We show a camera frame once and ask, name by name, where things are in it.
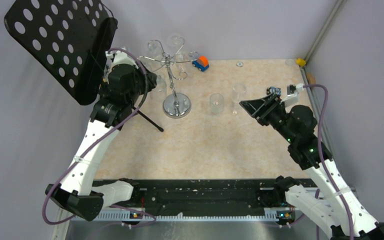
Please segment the wine glass removed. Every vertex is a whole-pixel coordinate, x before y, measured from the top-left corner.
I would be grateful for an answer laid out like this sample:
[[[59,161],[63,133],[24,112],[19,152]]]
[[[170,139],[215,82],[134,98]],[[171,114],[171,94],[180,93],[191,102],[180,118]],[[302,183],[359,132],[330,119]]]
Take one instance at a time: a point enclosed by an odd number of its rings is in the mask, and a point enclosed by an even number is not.
[[[212,115],[219,115],[224,111],[225,98],[220,93],[213,93],[209,97],[209,109]]]
[[[239,111],[240,101],[247,93],[247,87],[244,83],[236,83],[232,88],[232,113],[237,114]]]
[[[167,83],[164,75],[157,75],[156,87],[150,92],[151,99],[162,103],[167,97]]]

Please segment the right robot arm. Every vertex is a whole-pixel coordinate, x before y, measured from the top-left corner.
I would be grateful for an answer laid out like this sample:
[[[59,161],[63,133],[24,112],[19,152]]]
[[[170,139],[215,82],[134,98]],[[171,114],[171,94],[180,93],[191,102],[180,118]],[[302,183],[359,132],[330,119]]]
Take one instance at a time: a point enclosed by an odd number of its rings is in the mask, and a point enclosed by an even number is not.
[[[324,199],[317,199],[292,177],[279,176],[273,200],[279,206],[292,205],[312,220],[331,240],[384,240],[384,222],[363,207],[339,173],[332,154],[318,149],[314,134],[317,120],[305,105],[286,112],[278,95],[242,100],[240,106],[262,126],[272,126],[288,142],[291,158],[316,184]]]

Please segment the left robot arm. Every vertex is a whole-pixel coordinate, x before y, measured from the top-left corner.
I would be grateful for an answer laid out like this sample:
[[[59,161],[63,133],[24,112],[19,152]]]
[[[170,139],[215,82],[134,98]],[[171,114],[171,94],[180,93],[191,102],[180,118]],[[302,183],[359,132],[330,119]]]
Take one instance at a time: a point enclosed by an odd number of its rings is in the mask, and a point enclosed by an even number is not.
[[[99,100],[93,106],[84,138],[68,169],[45,190],[42,219],[48,225],[71,220],[51,221],[47,206],[53,201],[58,207],[84,220],[94,220],[103,208],[118,202],[134,207],[140,193],[129,179],[94,187],[94,177],[103,157],[123,126],[136,116],[156,87],[156,74],[149,71],[132,53],[113,47],[106,53],[110,61],[100,87]]]

